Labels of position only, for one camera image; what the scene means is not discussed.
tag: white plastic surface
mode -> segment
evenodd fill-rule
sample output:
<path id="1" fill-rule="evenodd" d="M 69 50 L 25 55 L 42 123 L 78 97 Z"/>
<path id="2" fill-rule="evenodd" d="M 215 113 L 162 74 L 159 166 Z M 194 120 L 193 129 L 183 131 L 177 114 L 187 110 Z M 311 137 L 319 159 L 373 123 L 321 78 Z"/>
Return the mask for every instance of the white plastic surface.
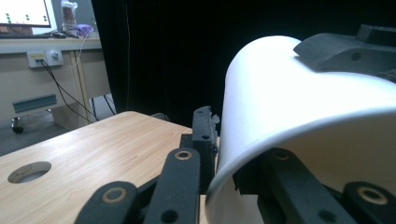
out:
<path id="1" fill-rule="evenodd" d="M 396 85 L 343 72 L 315 73 L 300 41 L 271 36 L 234 57 L 226 77 L 219 166 L 206 197 L 209 223 L 262 223 L 256 196 L 232 175 L 271 147 L 293 151 L 323 184 L 368 181 L 396 194 Z"/>

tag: wall socket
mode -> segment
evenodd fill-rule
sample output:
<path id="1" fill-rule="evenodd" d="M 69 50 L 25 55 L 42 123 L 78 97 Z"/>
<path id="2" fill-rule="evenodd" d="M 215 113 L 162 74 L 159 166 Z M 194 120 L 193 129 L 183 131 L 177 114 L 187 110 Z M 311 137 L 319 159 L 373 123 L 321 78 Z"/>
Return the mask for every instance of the wall socket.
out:
<path id="1" fill-rule="evenodd" d="M 39 60 L 44 60 L 49 66 L 56 66 L 64 64 L 62 52 L 57 49 L 46 51 L 29 51 L 26 53 L 27 63 L 29 67 L 43 67 Z"/>

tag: round hole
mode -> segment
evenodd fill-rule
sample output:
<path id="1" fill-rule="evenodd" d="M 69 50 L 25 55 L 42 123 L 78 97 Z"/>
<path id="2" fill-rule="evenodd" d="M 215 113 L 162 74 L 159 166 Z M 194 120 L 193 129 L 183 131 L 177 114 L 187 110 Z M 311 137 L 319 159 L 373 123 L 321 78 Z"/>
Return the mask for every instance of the round hole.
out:
<path id="1" fill-rule="evenodd" d="M 386 204 L 388 203 L 387 197 L 379 192 L 376 189 L 367 188 L 367 187 L 359 187 L 358 194 L 361 196 L 365 201 L 369 203 L 376 203 L 376 204 Z"/>
<path id="2" fill-rule="evenodd" d="M 179 151 L 175 154 L 176 159 L 184 161 L 188 160 L 192 157 L 192 154 L 189 151 Z"/>
<path id="3" fill-rule="evenodd" d="M 174 210 L 168 210 L 164 212 L 163 215 L 161 216 L 161 220 L 164 223 L 173 223 L 176 222 L 177 219 L 178 219 L 178 215 L 177 212 Z"/>
<path id="4" fill-rule="evenodd" d="M 283 151 L 275 151 L 273 153 L 273 156 L 274 156 L 274 158 L 276 158 L 278 160 L 282 160 L 282 161 L 285 161 L 289 158 L 289 155 Z"/>
<path id="5" fill-rule="evenodd" d="M 26 183 L 39 178 L 50 170 L 51 164 L 47 161 L 37 161 L 15 170 L 8 176 L 12 184 Z"/>
<path id="6" fill-rule="evenodd" d="M 102 196 L 102 201 L 105 203 L 118 203 L 126 197 L 126 189 L 112 188 L 108 189 Z"/>
<path id="7" fill-rule="evenodd" d="M 335 223 L 337 221 L 335 214 L 326 210 L 320 210 L 319 217 L 326 223 Z"/>
<path id="8" fill-rule="evenodd" d="M 360 52 L 353 53 L 352 56 L 350 57 L 350 59 L 352 61 L 355 61 L 355 62 L 360 60 L 361 59 L 361 53 Z"/>

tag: wooden table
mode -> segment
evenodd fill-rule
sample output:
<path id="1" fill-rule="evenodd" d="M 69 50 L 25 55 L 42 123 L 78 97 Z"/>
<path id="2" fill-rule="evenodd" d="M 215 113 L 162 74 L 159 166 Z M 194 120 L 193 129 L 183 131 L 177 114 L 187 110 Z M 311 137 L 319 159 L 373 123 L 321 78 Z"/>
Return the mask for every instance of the wooden table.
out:
<path id="1" fill-rule="evenodd" d="M 161 172 L 166 155 L 191 129 L 125 112 L 0 158 L 0 223 L 73 223 L 101 186 L 128 181 L 141 186 Z M 46 161 L 49 171 L 25 183 L 9 176 Z M 24 171 L 35 168 L 26 166 Z M 201 209 L 201 223 L 206 223 Z"/>

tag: black curtain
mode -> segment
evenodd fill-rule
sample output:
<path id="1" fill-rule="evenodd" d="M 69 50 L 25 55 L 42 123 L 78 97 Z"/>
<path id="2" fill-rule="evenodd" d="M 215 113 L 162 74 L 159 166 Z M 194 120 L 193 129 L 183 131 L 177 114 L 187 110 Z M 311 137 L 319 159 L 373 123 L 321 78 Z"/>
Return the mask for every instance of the black curtain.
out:
<path id="1" fill-rule="evenodd" d="M 221 115 L 228 65 L 257 38 L 355 35 L 363 23 L 396 27 L 394 1 L 95 0 L 92 5 L 117 111 L 163 112 L 185 126 L 203 105 Z"/>

